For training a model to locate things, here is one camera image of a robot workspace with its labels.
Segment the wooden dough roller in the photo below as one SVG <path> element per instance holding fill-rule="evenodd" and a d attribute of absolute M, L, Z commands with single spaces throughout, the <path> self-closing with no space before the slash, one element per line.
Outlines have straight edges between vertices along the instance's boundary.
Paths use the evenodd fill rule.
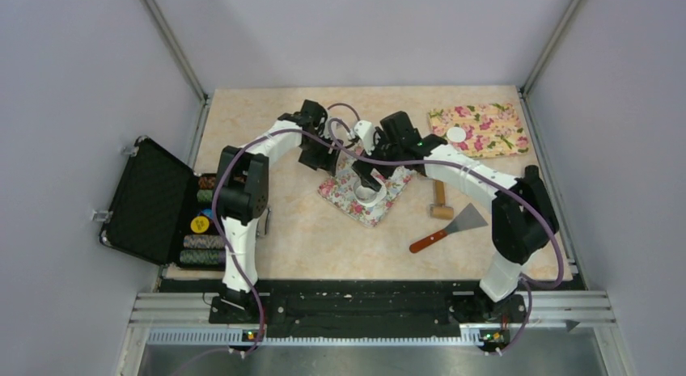
<path fill-rule="evenodd" d="M 454 217 L 454 209 L 447 205 L 445 184 L 434 180 L 434 201 L 430 205 L 430 216 L 432 218 L 451 220 Z"/>

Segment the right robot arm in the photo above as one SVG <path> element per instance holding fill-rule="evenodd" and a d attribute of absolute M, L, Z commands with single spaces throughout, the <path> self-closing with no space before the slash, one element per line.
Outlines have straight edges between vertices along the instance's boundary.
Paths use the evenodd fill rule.
<path fill-rule="evenodd" d="M 506 312 L 506 298 L 519 285 L 523 267 L 540 249 L 551 243 L 561 254 L 556 234 L 557 215 L 540 177 L 529 165 L 514 176 L 469 158 L 445 138 L 422 136 L 406 112 L 395 112 L 379 125 L 360 120 L 350 136 L 362 143 L 363 151 L 353 169 L 362 186 L 378 192 L 377 171 L 389 177 L 398 167 L 443 182 L 484 207 L 491 216 L 491 239 L 496 249 L 474 299 L 476 314 L 495 321 Z"/>

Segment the white dough piece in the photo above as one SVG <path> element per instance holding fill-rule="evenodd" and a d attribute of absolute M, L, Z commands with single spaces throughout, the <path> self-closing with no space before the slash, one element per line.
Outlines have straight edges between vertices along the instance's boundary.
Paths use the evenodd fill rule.
<path fill-rule="evenodd" d="M 383 176 L 377 171 L 372 171 L 371 176 L 376 182 L 380 183 L 379 191 L 363 186 L 359 177 L 354 178 L 352 187 L 354 199 L 365 207 L 375 206 L 387 196 L 387 187 Z"/>

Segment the white floral tray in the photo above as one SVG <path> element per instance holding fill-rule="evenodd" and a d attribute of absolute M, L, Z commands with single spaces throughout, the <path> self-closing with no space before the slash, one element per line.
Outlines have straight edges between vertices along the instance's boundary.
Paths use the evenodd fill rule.
<path fill-rule="evenodd" d="M 318 187 L 319 195 L 335 206 L 343 214 L 367 227 L 376 227 L 391 210 L 397 199 L 404 192 L 414 173 L 405 167 L 398 167 L 390 177 L 384 177 L 387 196 L 377 205 L 371 207 L 358 203 L 352 192 L 354 178 L 358 177 L 352 170 L 355 158 L 341 152 L 337 161 L 337 173 L 328 177 Z"/>

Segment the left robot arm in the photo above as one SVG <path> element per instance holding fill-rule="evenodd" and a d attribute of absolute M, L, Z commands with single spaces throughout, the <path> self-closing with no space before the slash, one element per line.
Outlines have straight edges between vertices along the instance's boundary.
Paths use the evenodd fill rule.
<path fill-rule="evenodd" d="M 240 322 L 253 320 L 260 309 L 255 287 L 256 228 L 269 205 L 269 169 L 283 155 L 299 149 L 302 165 L 334 176 L 340 152 L 331 147 L 324 131 L 327 121 L 327 109 L 306 99 L 298 111 L 279 116 L 251 142 L 222 150 L 211 209 L 226 244 L 224 299 Z"/>

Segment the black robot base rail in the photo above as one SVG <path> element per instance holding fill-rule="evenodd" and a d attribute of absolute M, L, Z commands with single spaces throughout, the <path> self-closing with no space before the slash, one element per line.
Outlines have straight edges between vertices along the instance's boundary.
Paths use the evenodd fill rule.
<path fill-rule="evenodd" d="M 260 280 L 260 300 L 223 290 L 210 303 L 212 324 L 263 323 L 268 338 L 452 338 L 468 323 L 511 327 L 524 299 L 499 302 L 475 281 Z"/>

